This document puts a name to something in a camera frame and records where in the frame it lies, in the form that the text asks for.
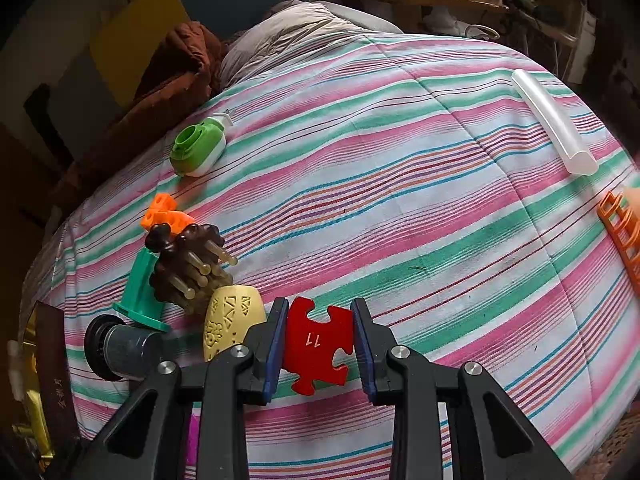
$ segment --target clear plastic tube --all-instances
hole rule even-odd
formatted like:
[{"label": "clear plastic tube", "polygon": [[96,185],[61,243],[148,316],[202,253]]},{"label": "clear plastic tube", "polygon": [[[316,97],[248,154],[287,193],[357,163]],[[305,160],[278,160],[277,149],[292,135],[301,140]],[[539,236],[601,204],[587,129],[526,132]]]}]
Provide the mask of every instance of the clear plastic tube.
[{"label": "clear plastic tube", "polygon": [[511,75],[514,88],[542,124],[569,173],[592,175],[598,171],[587,143],[568,113],[529,72],[522,69]]}]

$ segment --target green cap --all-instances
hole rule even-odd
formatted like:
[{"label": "green cap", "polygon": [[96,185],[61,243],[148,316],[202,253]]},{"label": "green cap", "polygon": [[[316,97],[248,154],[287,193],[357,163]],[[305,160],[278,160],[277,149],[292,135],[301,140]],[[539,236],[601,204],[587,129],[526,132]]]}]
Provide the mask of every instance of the green cap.
[{"label": "green cap", "polygon": [[181,131],[169,155],[175,173],[184,175],[195,171],[222,140],[224,130],[220,121],[207,118]]}]

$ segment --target yellow panel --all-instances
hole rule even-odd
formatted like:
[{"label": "yellow panel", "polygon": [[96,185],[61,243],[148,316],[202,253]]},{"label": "yellow panel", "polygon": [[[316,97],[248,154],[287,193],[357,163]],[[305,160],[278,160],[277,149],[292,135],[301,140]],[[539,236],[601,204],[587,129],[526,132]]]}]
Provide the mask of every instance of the yellow panel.
[{"label": "yellow panel", "polygon": [[92,39],[94,63],[120,106],[132,101],[158,44],[188,21],[180,0],[133,0]]},{"label": "yellow panel", "polygon": [[42,399],[40,398],[40,382],[36,362],[36,309],[34,308],[27,321],[22,340],[22,355],[24,368],[22,378],[24,380],[25,397],[23,404],[27,409],[31,431],[38,445],[40,455],[45,464],[49,464],[53,458],[51,437],[47,429],[47,421],[44,416]]}]

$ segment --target brown blanket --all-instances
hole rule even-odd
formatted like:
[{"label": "brown blanket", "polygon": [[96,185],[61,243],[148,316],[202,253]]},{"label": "brown blanket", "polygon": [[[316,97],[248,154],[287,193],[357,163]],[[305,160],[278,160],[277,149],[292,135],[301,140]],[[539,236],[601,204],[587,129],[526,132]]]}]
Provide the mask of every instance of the brown blanket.
[{"label": "brown blanket", "polygon": [[224,47],[199,22],[181,23],[158,46],[124,116],[52,192],[65,217],[118,170],[219,90]]}]

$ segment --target striped bedsheet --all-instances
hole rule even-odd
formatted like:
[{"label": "striped bedsheet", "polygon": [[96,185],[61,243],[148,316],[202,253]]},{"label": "striped bedsheet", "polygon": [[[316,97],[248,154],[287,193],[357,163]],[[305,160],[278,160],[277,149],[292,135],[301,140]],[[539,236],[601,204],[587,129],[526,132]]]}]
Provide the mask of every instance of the striped bedsheet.
[{"label": "striped bedsheet", "polygon": [[[600,169],[570,176],[510,84],[532,71],[568,111]],[[168,152],[185,124],[229,110],[213,171],[180,180]],[[265,60],[102,186],[37,257],[23,307],[65,311],[78,423],[94,436],[127,397],[84,358],[84,330],[111,311],[156,192],[217,224],[236,283],[329,304],[367,299],[376,322],[429,359],[481,362],[569,468],[615,426],[640,380],[640,315],[594,208],[636,171],[566,86],[508,48],[480,41],[337,32]],[[170,354],[201,360],[201,322],[169,305]],[[354,356],[345,387],[246,412],[254,479],[383,479],[393,411],[367,403]],[[194,478],[199,408],[191,420]],[[446,414],[444,467],[450,471]]]}]

